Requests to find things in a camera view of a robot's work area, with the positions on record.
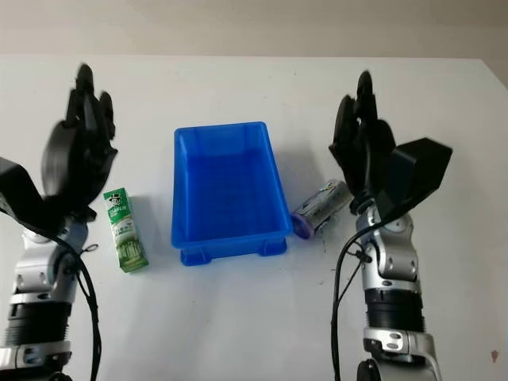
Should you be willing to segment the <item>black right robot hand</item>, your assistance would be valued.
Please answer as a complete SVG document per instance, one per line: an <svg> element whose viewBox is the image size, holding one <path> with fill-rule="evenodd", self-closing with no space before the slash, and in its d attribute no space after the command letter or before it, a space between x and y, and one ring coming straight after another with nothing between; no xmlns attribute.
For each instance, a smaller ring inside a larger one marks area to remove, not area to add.
<svg viewBox="0 0 508 381"><path fill-rule="evenodd" d="M340 102L329 146L352 194L352 214L361 214L374 203L394 147L391 127L378 116L371 74L363 71L356 97L346 94Z"/></svg>

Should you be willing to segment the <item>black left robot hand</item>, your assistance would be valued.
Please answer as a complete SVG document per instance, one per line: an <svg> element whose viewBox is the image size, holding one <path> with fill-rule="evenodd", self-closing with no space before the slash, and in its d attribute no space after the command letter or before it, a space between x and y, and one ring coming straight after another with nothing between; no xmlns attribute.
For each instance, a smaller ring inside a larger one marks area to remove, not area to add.
<svg viewBox="0 0 508 381"><path fill-rule="evenodd" d="M71 89L65 118L53 128L46 144L41 178L44 203L63 216L92 222L90 204L102 192L117 149L110 94L94 94L93 71L83 63Z"/></svg>

